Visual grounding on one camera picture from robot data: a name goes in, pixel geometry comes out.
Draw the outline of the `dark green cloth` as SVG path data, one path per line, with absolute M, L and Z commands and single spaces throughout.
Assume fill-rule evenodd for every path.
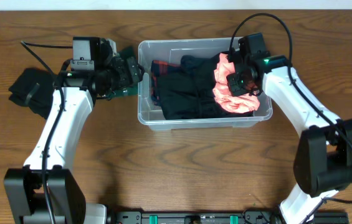
M 122 49 L 121 51 L 117 52 L 117 54 L 122 59 L 127 59 L 129 57 L 135 57 L 135 51 L 131 45 L 127 46 L 124 49 Z M 112 97 L 119 98 L 119 97 L 124 97 L 124 96 L 133 96 L 133 95 L 137 95 L 137 94 L 138 94 L 138 85 L 133 84 L 132 86 L 114 91 Z

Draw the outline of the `pink salmon garment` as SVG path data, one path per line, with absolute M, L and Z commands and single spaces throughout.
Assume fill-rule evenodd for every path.
M 214 70 L 216 84 L 212 89 L 214 99 L 222 109 L 230 113 L 248 113 L 258 110 L 260 102 L 256 96 L 244 94 L 232 96 L 228 87 L 227 76 L 235 72 L 234 64 L 228 62 L 227 55 L 220 53 L 219 62 Z

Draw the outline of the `red navy plaid shirt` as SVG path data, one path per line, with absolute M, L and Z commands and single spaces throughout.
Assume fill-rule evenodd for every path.
M 179 65 L 160 60 L 153 60 L 151 63 L 151 100 L 155 106 L 160 106 L 158 78 L 170 73 L 180 72 Z

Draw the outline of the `clear plastic storage bin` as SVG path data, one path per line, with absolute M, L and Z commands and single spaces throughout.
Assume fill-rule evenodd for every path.
M 177 119 L 167 120 L 160 106 L 151 98 L 151 62 L 160 60 L 180 64 L 183 55 L 211 58 L 229 49 L 230 38 L 144 40 L 138 46 L 138 63 L 145 69 L 143 81 L 138 84 L 138 120 L 153 131 L 186 128 L 249 128 L 273 115 L 271 99 L 265 94 L 258 97 L 260 107 L 252 116 L 237 118 Z

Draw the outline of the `large black garment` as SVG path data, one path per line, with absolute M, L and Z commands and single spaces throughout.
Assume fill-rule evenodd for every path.
M 165 119 L 209 119 L 252 116 L 230 113 L 216 103 L 212 89 L 219 54 L 207 58 L 193 75 L 182 70 L 158 78 L 160 107 Z

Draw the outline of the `black garment with band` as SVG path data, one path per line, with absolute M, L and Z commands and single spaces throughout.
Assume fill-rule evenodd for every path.
M 180 61 L 181 70 L 188 75 L 193 75 L 197 68 L 199 68 L 207 59 L 194 57 L 192 55 L 183 55 Z

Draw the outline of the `black cloth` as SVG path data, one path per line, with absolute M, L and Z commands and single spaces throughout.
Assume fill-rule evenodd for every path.
M 38 68 L 25 68 L 17 80 L 8 88 L 9 100 L 18 106 L 47 119 L 53 100 L 54 80 L 49 72 Z

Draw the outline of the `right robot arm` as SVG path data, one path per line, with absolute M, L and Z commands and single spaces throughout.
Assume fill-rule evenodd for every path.
M 326 202 L 352 204 L 352 119 L 321 104 L 283 55 L 233 63 L 231 93 L 264 93 L 274 100 L 300 140 L 293 164 L 296 184 L 279 205 L 283 223 L 311 223 Z

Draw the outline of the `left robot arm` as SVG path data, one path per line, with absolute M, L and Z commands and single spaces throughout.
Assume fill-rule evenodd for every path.
M 110 223 L 107 206 L 88 203 L 72 174 L 83 126 L 96 99 L 136 85 L 144 68 L 136 58 L 114 56 L 100 67 L 64 63 L 56 77 L 42 134 L 23 166 L 8 169 L 4 188 L 15 223 Z

